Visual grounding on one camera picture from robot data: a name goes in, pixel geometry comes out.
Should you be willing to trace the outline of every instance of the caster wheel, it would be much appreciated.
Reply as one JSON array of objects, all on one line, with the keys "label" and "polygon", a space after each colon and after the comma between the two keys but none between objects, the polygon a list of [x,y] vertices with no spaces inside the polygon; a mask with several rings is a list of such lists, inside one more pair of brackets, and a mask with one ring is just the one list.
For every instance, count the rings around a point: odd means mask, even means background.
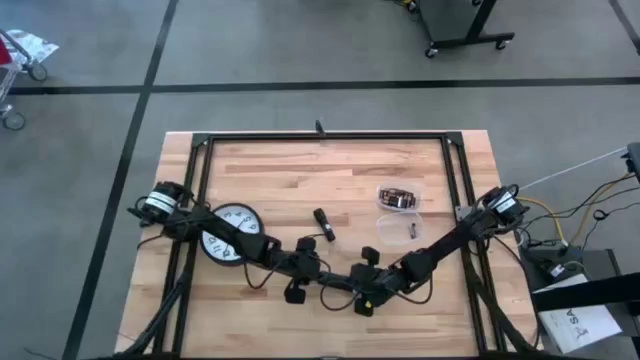
[{"label": "caster wheel", "polygon": [[27,120],[19,112],[12,111],[2,118],[2,126],[12,131],[22,130]]},{"label": "caster wheel", "polygon": [[407,8],[407,11],[409,12],[409,14],[415,14],[416,11],[418,11],[418,5],[416,4],[415,1],[409,1],[405,7]]},{"label": "caster wheel", "polygon": [[504,48],[507,47],[507,45],[509,45],[511,41],[509,40],[503,40],[503,41],[498,41],[496,43],[496,50],[504,50]]},{"label": "caster wheel", "polygon": [[47,68],[45,68],[42,64],[37,61],[29,64],[27,66],[27,73],[29,77],[34,81],[44,82],[47,80],[49,73],[47,72]]},{"label": "caster wheel", "polygon": [[434,57],[436,57],[436,54],[438,53],[438,49],[427,49],[424,52],[424,56],[428,57],[429,59],[433,59]]}]

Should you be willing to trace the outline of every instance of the yellow cable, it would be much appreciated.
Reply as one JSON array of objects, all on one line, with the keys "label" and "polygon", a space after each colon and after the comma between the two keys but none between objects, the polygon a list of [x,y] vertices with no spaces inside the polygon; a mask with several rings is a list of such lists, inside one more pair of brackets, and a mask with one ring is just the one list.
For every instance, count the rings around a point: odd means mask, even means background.
[{"label": "yellow cable", "polygon": [[598,199],[604,195],[607,191],[611,190],[614,186],[616,186],[618,183],[620,183],[620,181],[622,181],[622,179],[626,178],[627,176],[629,176],[630,173],[626,173],[624,174],[623,177],[621,177],[620,179],[618,179],[618,181],[611,183],[607,186],[605,186],[604,188],[602,188],[602,190],[600,190],[594,197],[593,199],[591,199],[589,206],[587,206],[587,211],[584,212],[584,215],[582,216],[582,220],[580,221],[580,226],[578,226],[578,230],[576,231],[576,234],[573,235],[573,237],[571,238],[571,240],[569,241],[570,244],[573,244],[574,241],[576,241],[579,237],[580,234],[582,234],[582,230],[584,228],[584,225],[587,223],[587,217],[589,216],[589,211],[591,210],[591,207],[593,206],[593,203],[598,201]]},{"label": "yellow cable", "polygon": [[536,205],[542,207],[543,209],[545,209],[549,213],[549,215],[552,216],[553,222],[556,224],[556,231],[558,232],[558,237],[560,238],[561,241],[564,242],[564,235],[562,234],[562,228],[560,227],[560,222],[555,217],[555,213],[545,203],[543,203],[540,200],[536,200],[536,199],[532,199],[532,198],[528,198],[528,197],[523,197],[523,196],[518,196],[516,199],[518,199],[520,201],[536,204]]}]

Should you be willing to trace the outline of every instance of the concrete floor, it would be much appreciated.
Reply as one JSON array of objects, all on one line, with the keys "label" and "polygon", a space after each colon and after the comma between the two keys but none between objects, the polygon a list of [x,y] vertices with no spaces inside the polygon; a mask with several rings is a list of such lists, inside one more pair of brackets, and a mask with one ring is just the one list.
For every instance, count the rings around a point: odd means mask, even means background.
[{"label": "concrete floor", "polygon": [[[45,86],[142,85],[168,3],[10,0],[0,24],[61,45]],[[620,4],[640,29],[638,3]],[[420,24],[389,2],[180,0],[155,84],[640,76],[606,0],[502,1],[487,30],[516,39],[502,52],[473,46],[427,60]],[[488,129],[502,181],[525,185],[640,141],[638,99],[640,85],[152,94],[81,358],[109,354],[118,336],[140,236],[125,208],[152,185],[166,131],[312,129],[318,118],[327,129]],[[23,347],[60,358],[138,95],[9,100],[29,122],[0,130],[1,358],[33,359]],[[523,193],[568,208],[624,170],[612,156]],[[640,193],[603,209],[634,201]],[[612,216],[590,240],[613,248],[626,273],[640,271],[639,209]],[[563,225],[572,234],[576,220]],[[636,359],[624,340],[609,343],[580,355]]]}]

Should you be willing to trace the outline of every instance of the transparent plastic container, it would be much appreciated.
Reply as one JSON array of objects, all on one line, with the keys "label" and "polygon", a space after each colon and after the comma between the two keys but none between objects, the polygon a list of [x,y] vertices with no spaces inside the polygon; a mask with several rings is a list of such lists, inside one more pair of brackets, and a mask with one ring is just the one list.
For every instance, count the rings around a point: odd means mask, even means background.
[{"label": "transparent plastic container", "polygon": [[[383,204],[380,198],[380,191],[389,190],[389,189],[398,189],[398,190],[403,190],[403,191],[408,191],[413,193],[413,196],[415,197],[415,203],[413,204],[413,206],[409,206],[406,208],[398,208],[398,207],[393,207],[393,206]],[[405,212],[405,211],[415,212],[420,207],[421,201],[422,201],[422,191],[420,191],[420,187],[417,184],[412,184],[410,182],[404,182],[400,180],[385,181],[382,184],[378,185],[378,188],[376,190],[376,202],[378,203],[378,206],[386,210],[400,211],[400,212]]]},{"label": "transparent plastic container", "polygon": [[380,240],[386,245],[406,245],[425,237],[422,217],[415,211],[395,212],[381,216],[376,222]]}]

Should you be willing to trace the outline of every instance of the wooden table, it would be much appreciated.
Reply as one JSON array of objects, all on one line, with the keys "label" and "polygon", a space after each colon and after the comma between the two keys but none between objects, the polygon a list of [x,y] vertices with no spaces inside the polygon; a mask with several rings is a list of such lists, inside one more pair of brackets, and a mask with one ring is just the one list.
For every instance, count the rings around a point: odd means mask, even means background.
[{"label": "wooden table", "polygon": [[[156,180],[183,182],[191,136],[167,134]],[[463,136],[474,189],[481,195],[500,184],[489,138],[486,131],[476,130],[464,131]],[[459,193],[466,203],[457,156],[453,158]],[[399,178],[417,184],[423,192],[419,211],[427,236],[415,245],[385,246],[376,229],[376,220],[386,213],[375,203],[376,187]],[[194,179],[199,179],[197,171]],[[363,246],[378,249],[380,266],[385,266],[409,250],[428,246],[454,226],[442,150],[439,142],[432,140],[216,142],[207,194],[213,206],[242,202],[253,207],[262,217],[266,233],[281,239],[285,249],[294,249],[298,238],[318,232],[312,211],[322,207],[337,240],[328,243],[318,238],[317,251],[334,272],[342,274],[349,273],[351,264],[362,261]],[[142,237],[159,231],[158,227],[147,229]],[[511,236],[503,240],[516,249]],[[170,247],[170,241],[162,239],[140,249],[117,350],[129,346],[127,337],[137,337],[158,309]],[[536,323],[521,269],[497,242],[489,250],[489,259],[502,309],[525,338],[532,339]],[[265,274],[250,267],[254,282]],[[477,350],[463,276],[460,255],[454,253],[438,265],[428,304],[413,305],[394,298],[366,318],[351,308],[341,312],[324,309],[318,285],[307,287],[305,304],[285,303],[283,290],[289,278],[281,275],[274,275],[265,288],[254,291],[246,285],[242,267],[217,265],[198,248],[182,355],[473,355]],[[427,293],[428,286],[423,286],[411,297],[423,299]],[[326,295],[333,306],[350,298],[337,290],[328,290]],[[493,344],[488,314],[484,305],[481,307],[487,337]],[[169,326],[168,342],[172,335]]]}]

